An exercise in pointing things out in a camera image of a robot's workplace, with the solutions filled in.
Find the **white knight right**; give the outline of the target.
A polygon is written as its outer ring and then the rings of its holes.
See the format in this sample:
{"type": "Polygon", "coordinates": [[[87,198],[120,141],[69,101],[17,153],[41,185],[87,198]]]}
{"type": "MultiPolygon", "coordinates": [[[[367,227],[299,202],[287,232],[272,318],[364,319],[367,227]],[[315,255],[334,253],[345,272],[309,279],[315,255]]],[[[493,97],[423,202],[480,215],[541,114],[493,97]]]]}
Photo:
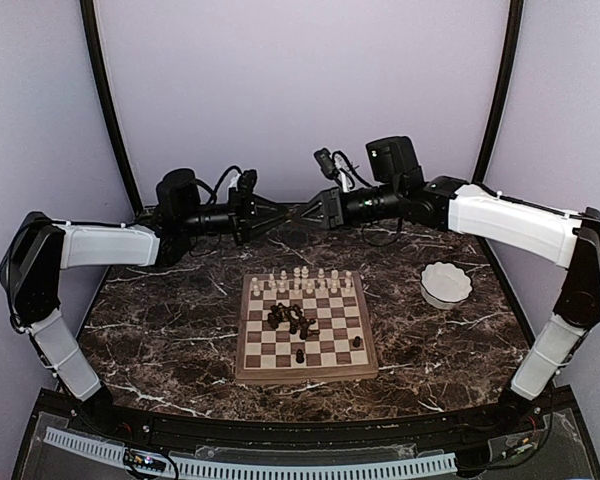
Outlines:
{"type": "Polygon", "coordinates": [[[336,294],[338,292],[339,288],[340,288],[339,271],[332,270],[331,278],[330,278],[330,291],[332,293],[336,294]]]}

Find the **white bishop left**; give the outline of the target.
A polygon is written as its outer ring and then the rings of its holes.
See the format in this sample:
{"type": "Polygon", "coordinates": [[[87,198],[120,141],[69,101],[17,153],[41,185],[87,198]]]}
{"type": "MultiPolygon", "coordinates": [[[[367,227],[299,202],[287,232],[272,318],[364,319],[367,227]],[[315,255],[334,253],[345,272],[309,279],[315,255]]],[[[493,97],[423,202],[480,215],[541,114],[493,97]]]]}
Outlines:
{"type": "Polygon", "coordinates": [[[287,272],[285,270],[281,270],[280,272],[279,289],[281,291],[287,289],[287,272]]]}

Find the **white knight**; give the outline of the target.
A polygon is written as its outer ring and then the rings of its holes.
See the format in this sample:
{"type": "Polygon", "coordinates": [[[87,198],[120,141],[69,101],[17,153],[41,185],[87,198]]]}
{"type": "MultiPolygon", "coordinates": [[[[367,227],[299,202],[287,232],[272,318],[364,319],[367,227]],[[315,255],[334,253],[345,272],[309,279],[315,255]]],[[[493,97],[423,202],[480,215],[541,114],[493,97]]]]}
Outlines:
{"type": "Polygon", "coordinates": [[[275,275],[273,273],[269,274],[269,277],[268,277],[268,288],[270,290],[275,290],[277,288],[277,281],[276,281],[275,275]]]}
{"type": "Polygon", "coordinates": [[[332,270],[331,278],[330,278],[330,291],[332,293],[336,294],[338,292],[339,288],[340,288],[339,271],[332,270]]]}

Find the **white scalloped bowl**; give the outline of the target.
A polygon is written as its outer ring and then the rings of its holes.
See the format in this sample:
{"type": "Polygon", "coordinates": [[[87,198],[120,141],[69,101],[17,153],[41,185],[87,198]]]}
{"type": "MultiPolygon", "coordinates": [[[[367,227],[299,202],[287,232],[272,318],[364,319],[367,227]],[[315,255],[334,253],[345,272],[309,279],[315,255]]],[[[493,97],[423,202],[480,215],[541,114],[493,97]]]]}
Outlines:
{"type": "Polygon", "coordinates": [[[473,291],[471,278],[452,263],[428,264],[421,272],[421,295],[431,306],[450,310],[467,300],[473,291]]]}

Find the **white knight left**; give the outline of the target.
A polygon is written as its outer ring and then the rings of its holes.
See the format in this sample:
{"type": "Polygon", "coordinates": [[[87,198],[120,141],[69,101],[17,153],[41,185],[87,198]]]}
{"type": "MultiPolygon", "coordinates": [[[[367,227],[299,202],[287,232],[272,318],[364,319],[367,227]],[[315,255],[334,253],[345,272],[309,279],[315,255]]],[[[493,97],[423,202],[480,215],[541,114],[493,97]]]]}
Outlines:
{"type": "Polygon", "coordinates": [[[269,274],[269,277],[268,277],[268,288],[270,290],[275,290],[277,288],[277,281],[276,281],[275,275],[273,273],[269,274]]]}

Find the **wooden chess board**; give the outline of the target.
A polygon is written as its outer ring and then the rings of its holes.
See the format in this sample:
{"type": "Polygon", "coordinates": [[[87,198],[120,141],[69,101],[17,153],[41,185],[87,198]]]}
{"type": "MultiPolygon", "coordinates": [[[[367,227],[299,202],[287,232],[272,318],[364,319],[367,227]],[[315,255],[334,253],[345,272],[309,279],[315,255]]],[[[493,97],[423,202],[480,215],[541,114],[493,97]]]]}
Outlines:
{"type": "Polygon", "coordinates": [[[331,271],[324,270],[326,290],[319,291],[318,269],[309,269],[310,288],[293,288],[293,271],[287,272],[287,289],[279,289],[280,272],[273,273],[277,288],[268,288],[269,274],[246,274],[242,279],[241,310],[238,317],[235,379],[242,384],[291,384],[302,381],[344,381],[374,378],[379,372],[370,316],[362,279],[353,274],[353,292],[346,294],[345,272],[339,271],[340,288],[330,291],[331,271]],[[260,281],[261,294],[254,297],[251,279],[260,281]],[[307,318],[317,320],[312,329],[318,336],[301,340],[289,334],[284,322],[274,330],[267,323],[272,305],[298,304],[307,318]],[[354,348],[356,336],[361,346],[354,348]],[[305,362],[296,362],[296,352],[303,350],[305,362]]]}

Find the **pile of dark chess pieces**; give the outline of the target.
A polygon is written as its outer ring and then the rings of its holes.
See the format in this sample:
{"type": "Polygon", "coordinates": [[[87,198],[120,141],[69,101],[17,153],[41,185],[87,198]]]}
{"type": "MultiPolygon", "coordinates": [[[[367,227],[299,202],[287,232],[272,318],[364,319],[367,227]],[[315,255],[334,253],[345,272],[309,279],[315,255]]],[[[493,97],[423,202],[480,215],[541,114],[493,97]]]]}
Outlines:
{"type": "Polygon", "coordinates": [[[281,323],[289,324],[289,334],[298,334],[301,340],[307,340],[312,336],[320,334],[319,329],[312,329],[313,325],[317,324],[317,320],[307,318],[302,308],[298,304],[285,306],[282,303],[272,305],[267,314],[267,323],[276,330],[281,323]]]}

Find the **black front rail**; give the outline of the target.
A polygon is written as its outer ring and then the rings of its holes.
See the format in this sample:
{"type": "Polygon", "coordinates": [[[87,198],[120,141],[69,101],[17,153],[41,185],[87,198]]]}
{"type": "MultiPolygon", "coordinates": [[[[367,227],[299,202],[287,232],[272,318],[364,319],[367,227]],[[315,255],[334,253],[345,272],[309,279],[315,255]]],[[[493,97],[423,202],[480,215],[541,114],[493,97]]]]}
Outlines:
{"type": "Polygon", "coordinates": [[[155,414],[145,419],[144,439],[152,445],[214,446],[380,445],[415,442],[424,446],[462,444],[467,439],[450,417],[428,415],[389,420],[275,423],[186,418],[155,414]]]}

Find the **white bishop right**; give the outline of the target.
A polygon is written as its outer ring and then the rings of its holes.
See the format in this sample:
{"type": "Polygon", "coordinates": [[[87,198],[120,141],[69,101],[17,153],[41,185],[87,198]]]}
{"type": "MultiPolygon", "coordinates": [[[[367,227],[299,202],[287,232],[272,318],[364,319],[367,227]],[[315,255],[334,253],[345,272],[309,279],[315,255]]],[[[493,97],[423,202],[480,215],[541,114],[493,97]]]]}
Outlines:
{"type": "Polygon", "coordinates": [[[326,290],[326,279],[325,279],[325,272],[324,272],[323,268],[318,269],[317,285],[318,285],[319,291],[326,290]]]}

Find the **white king piece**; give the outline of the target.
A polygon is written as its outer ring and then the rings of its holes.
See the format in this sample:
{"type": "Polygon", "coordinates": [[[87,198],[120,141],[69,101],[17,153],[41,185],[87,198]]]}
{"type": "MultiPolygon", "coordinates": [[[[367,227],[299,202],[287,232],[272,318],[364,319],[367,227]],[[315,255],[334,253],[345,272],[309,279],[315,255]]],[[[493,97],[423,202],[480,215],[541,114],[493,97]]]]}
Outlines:
{"type": "Polygon", "coordinates": [[[293,288],[295,290],[300,290],[302,288],[301,268],[295,267],[293,270],[293,274],[294,274],[293,288]]]}

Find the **white bishop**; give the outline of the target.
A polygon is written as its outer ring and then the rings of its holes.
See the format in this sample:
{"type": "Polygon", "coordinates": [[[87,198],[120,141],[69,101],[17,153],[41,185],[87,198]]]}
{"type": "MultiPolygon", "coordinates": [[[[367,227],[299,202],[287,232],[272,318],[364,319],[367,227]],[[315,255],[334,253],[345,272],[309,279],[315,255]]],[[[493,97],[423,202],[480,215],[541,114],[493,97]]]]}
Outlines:
{"type": "Polygon", "coordinates": [[[326,290],[326,279],[325,279],[325,272],[324,272],[323,268],[318,269],[317,285],[318,285],[319,291],[326,290]]]}
{"type": "Polygon", "coordinates": [[[287,272],[285,270],[281,270],[280,272],[279,289],[281,291],[287,289],[287,272]]]}

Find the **black corner post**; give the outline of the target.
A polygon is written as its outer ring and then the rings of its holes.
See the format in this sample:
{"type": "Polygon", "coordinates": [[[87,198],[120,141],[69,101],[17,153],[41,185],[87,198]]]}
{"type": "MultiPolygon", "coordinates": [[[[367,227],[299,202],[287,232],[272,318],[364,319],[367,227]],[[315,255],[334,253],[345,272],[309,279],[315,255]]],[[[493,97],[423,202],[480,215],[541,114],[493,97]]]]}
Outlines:
{"type": "Polygon", "coordinates": [[[96,18],[96,4],[92,0],[80,0],[79,5],[94,84],[116,167],[131,210],[135,215],[138,215],[143,210],[143,203],[132,172],[114,105],[96,18]]]}
{"type": "Polygon", "coordinates": [[[471,184],[482,184],[486,179],[489,170],[505,111],[515,65],[518,41],[522,27],[524,4],[524,0],[511,0],[509,2],[497,77],[494,84],[493,96],[484,129],[484,135],[470,180],[471,184]]]}

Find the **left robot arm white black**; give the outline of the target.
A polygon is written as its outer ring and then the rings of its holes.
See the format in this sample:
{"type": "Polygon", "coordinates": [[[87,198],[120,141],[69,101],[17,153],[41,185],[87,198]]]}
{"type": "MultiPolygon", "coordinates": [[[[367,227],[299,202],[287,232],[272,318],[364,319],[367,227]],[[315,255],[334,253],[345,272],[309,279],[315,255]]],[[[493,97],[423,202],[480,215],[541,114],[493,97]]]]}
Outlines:
{"type": "Polygon", "coordinates": [[[69,394],[83,405],[81,417],[100,436],[121,427],[120,412],[101,397],[106,388],[66,326],[59,277],[77,267],[167,267],[191,252],[200,237],[229,235],[238,245],[284,222],[288,209],[255,194],[255,170],[238,173],[228,199],[189,168],[168,172],[156,186],[158,204],[132,223],[55,220],[27,214],[0,263],[9,320],[26,334],[69,394]]]}

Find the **right black corner post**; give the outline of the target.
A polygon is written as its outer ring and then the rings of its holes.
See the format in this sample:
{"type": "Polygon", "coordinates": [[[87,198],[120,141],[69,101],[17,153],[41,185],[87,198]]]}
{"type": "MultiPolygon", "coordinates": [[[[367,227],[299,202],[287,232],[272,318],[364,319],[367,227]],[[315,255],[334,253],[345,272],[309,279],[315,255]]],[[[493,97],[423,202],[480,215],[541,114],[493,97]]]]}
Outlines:
{"type": "Polygon", "coordinates": [[[524,0],[511,0],[509,2],[497,77],[494,84],[493,96],[484,129],[484,135],[470,180],[471,184],[482,184],[486,179],[489,170],[505,111],[515,65],[518,41],[522,27],[524,4],[524,0]]]}

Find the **left black corner post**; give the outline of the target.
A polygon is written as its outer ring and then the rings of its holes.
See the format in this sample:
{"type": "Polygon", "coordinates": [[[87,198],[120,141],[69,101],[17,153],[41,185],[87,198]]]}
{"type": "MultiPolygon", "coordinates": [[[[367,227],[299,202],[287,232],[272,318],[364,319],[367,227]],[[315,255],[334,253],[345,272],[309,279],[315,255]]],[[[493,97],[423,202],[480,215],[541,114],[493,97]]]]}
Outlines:
{"type": "Polygon", "coordinates": [[[96,18],[96,4],[92,0],[80,0],[79,5],[94,84],[116,167],[131,210],[135,215],[138,215],[143,210],[143,203],[132,172],[114,105],[96,18]]]}

